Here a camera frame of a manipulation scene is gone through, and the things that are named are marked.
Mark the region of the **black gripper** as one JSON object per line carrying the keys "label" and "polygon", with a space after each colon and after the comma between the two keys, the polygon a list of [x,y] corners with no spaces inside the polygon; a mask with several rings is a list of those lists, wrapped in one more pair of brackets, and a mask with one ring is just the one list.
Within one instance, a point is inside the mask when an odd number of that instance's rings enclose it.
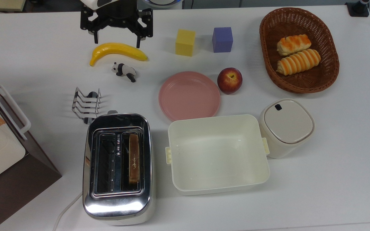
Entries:
{"label": "black gripper", "polygon": [[153,37],[153,10],[137,10],[136,0],[119,0],[107,4],[99,9],[99,17],[90,21],[93,13],[92,9],[82,7],[81,29],[94,36],[95,44],[99,43],[98,31],[102,25],[129,28],[137,36],[136,48],[140,48],[141,41]]}

